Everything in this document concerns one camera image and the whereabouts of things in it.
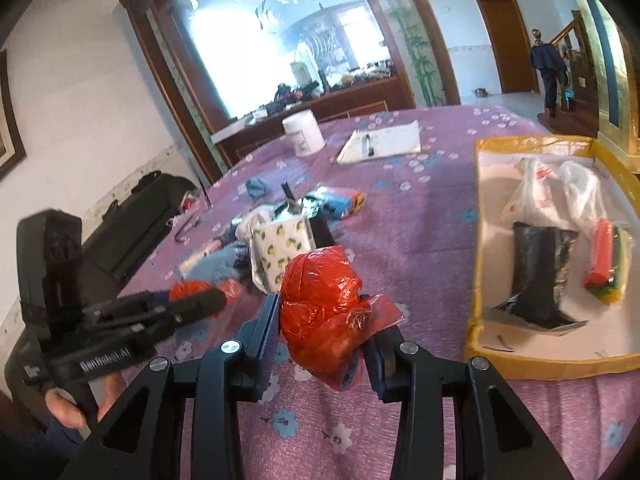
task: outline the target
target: red bag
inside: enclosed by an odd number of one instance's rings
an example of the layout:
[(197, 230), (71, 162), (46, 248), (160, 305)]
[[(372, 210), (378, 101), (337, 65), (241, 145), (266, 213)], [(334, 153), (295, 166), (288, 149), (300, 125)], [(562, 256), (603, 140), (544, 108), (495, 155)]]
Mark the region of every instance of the red bag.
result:
[(212, 288), (209, 283), (193, 280), (192, 282), (176, 282), (169, 289), (169, 301), (181, 300), (188, 298), (199, 292), (204, 292)]
[[(181, 300), (188, 298), (199, 292), (204, 292), (213, 288), (209, 283), (200, 280), (191, 280), (189, 282), (176, 282), (169, 289), (169, 301)], [(227, 304), (233, 303), (244, 294), (244, 287), (238, 280), (229, 278), (218, 285), (219, 290), (225, 293)]]
[(386, 296), (360, 300), (362, 281), (340, 246), (296, 256), (287, 265), (280, 326), (292, 359), (335, 390), (362, 368), (356, 349), (404, 317)]

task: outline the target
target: human hand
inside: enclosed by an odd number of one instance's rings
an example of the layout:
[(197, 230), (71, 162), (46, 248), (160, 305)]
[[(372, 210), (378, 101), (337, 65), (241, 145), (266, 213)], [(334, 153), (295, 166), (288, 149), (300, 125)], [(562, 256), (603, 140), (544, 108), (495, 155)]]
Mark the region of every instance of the human hand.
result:
[[(106, 397), (98, 409), (98, 421), (102, 420), (126, 387), (127, 383), (119, 372), (104, 378)], [(84, 414), (75, 404), (64, 399), (57, 389), (49, 390), (44, 396), (44, 401), (51, 414), (66, 428), (79, 430), (86, 426)]]

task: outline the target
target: wooden frame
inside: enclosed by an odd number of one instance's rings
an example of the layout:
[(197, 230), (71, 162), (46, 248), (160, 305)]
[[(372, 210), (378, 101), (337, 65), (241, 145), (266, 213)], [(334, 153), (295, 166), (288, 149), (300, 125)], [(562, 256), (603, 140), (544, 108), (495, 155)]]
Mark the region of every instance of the wooden frame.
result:
[[(478, 4), (478, 8), (480, 9), (480, 13), (482, 14), (482, 19), (484, 20), (484, 24), (486, 25), (487, 28), (487, 32), (489, 33), (489, 39), (491, 39), (491, 28), (489, 27), (489, 23), (487, 22), (486, 19), (486, 15), (484, 13), (484, 9), (482, 8), (481, 5), (481, 1), (482, 0), (476, 0), (476, 3)], [(520, 22), (520, 28), (522, 29), (522, 35), (524, 36), (524, 40), (527, 44), (527, 48), (530, 51), (531, 50), (531, 41), (529, 39), (529, 33), (527, 31), (527, 26), (524, 23), (524, 19), (522, 17), (522, 13), (520, 12), (520, 6), (518, 5), (518, 1), (517, 0), (509, 0), (510, 2), (514, 2), (515, 3), (515, 7), (516, 7), (516, 11), (517, 11), (517, 15), (518, 15), (518, 21)], [(502, 92), (504, 93), (504, 85), (503, 85), (503, 74), (502, 71), (500, 70), (500, 64), (498, 63), (498, 57), (496, 56), (495, 53), (495, 47), (494, 47), (494, 42), (492, 40), (492, 44), (491, 44), (491, 50), (494, 52), (494, 59), (495, 59), (495, 66), (498, 70), (498, 78), (500, 78), (500, 87), (502, 89)], [(530, 70), (531, 72), (531, 81), (532, 81), (532, 90), (536, 93), (539, 94), (540, 93), (540, 84), (538, 83), (538, 76), (536, 75), (536, 71), (532, 68)]]
[(393, 32), (391, 31), (391, 26), (389, 22), (386, 20), (385, 12), (380, 7), (380, 3), (378, 0), (366, 0), (371, 8), (371, 12), (373, 12), (373, 16), (378, 22), (378, 26), (380, 27), (380, 31), (382, 32), (382, 36), (384, 36), (386, 41), (386, 47), (389, 49), (389, 54), (391, 55), (391, 61), (394, 64), (394, 68), (396, 69), (396, 73), (400, 78), (400, 83), (402, 85), (402, 94), (407, 99), (407, 102), (412, 102), (415, 108), (415, 98), (414, 93), (411, 90), (411, 86), (409, 85), (409, 76), (406, 74), (406, 69), (404, 68), (404, 63), (402, 62), (402, 57), (400, 56), (400, 51), (398, 50), (398, 44), (394, 39)]
[(0, 52), (0, 180), (27, 156), (9, 93), (6, 50)]
[(184, 25), (177, 19), (177, 9), (170, 9), (166, 5), (159, 7), (156, 0), (147, 0), (147, 3), (193, 104), (209, 134), (213, 135), (231, 124), (218, 90), (209, 78)]
[(453, 72), (453, 65), (451, 64), (451, 56), (449, 50), (442, 36), (440, 25), (436, 19), (431, 4), (428, 0), (413, 0), (415, 7), (418, 10), (420, 19), (424, 24), (424, 28), (427, 30), (429, 41), (431, 42), (431, 48), (433, 49), (433, 55), (436, 58), (436, 64), (440, 71), (440, 78), (442, 79), (442, 85), (444, 86), (444, 94), (447, 99), (447, 105), (459, 105), (460, 104), (460, 90), (458, 89), (458, 82), (456, 81), (456, 74)]
[(133, 31), (138, 38), (151, 73), (162, 93), (171, 115), (174, 117), (180, 133), (184, 137), (189, 149), (192, 151), (197, 163), (202, 168), (210, 183), (214, 183), (222, 177), (222, 172), (209, 151), (207, 143), (202, 138), (193, 117), (184, 103), (184, 99), (171, 75), (171, 71), (164, 60), (162, 51), (156, 41), (156, 35), (151, 28), (146, 11), (146, 0), (120, 0), (129, 15)]

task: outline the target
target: white wall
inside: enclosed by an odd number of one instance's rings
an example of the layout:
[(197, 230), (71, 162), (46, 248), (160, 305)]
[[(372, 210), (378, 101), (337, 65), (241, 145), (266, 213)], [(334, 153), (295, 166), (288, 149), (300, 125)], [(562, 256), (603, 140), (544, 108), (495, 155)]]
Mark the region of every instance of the white wall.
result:
[[(578, 9), (575, 0), (517, 1), (529, 35), (532, 28), (539, 28), (545, 41), (560, 32), (573, 19), (571, 11)], [(494, 53), (476, 0), (429, 2), (450, 51), (460, 95), (472, 95), (478, 87), (491, 94), (501, 93)]]
[(116, 3), (34, 0), (5, 44), (27, 159), (0, 181), (0, 324), (18, 294), (18, 220), (83, 216), (180, 137)]

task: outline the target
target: blue cloth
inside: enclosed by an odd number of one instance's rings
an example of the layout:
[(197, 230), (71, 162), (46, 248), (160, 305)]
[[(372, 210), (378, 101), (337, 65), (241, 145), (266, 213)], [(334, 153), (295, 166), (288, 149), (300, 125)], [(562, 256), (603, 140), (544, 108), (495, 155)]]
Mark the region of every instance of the blue cloth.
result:
[(342, 219), (353, 211), (353, 198), (350, 196), (326, 194), (319, 200), (324, 204), (322, 212), (331, 218)]
[(247, 274), (248, 250), (246, 244), (235, 242), (201, 259), (185, 276), (186, 280), (199, 280), (217, 286), (233, 278), (240, 280)]
[(259, 176), (252, 176), (246, 181), (246, 192), (253, 199), (262, 198), (271, 192), (269, 184), (267, 184)]
[(562, 61), (562, 57), (560, 57), (556, 48), (550, 43), (531, 47), (529, 64), (536, 70), (545, 68), (555, 70), (556, 72), (566, 70), (566, 65), (564, 61)]

